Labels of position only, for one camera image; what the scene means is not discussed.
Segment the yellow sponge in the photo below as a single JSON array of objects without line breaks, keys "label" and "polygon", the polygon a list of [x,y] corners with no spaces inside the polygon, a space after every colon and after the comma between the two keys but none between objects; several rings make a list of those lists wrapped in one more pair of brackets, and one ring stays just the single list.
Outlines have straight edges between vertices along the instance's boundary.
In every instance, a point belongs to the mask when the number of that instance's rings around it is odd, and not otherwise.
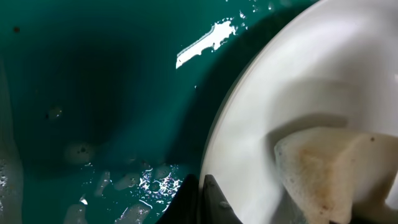
[{"label": "yellow sponge", "polygon": [[386,199],[397,174],[397,138],[343,128],[292,133],[274,147],[281,181],[308,223],[358,216],[397,223]]}]

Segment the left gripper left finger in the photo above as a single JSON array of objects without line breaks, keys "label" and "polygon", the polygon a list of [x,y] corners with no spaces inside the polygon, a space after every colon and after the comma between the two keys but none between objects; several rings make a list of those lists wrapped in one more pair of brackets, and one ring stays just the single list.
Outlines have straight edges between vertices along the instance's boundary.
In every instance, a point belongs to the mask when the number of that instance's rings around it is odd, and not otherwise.
[{"label": "left gripper left finger", "polygon": [[197,222],[198,184],[197,177],[188,174],[156,224],[195,224]]}]

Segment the white plate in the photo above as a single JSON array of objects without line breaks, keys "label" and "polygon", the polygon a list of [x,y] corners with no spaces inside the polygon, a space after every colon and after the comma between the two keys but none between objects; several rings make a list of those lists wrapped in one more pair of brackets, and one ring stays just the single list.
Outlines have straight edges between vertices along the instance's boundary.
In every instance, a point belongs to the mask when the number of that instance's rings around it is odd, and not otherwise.
[{"label": "white plate", "polygon": [[274,147],[305,129],[397,138],[397,1],[319,1],[288,23],[231,90],[200,173],[242,223],[308,223]]}]

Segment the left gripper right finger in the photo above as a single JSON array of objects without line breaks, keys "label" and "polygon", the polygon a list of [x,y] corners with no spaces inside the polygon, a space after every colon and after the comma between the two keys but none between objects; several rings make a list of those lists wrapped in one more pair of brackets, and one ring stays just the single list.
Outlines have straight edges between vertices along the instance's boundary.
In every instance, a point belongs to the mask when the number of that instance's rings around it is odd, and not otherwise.
[{"label": "left gripper right finger", "polygon": [[203,224],[242,224],[213,175],[204,178],[201,196]]}]

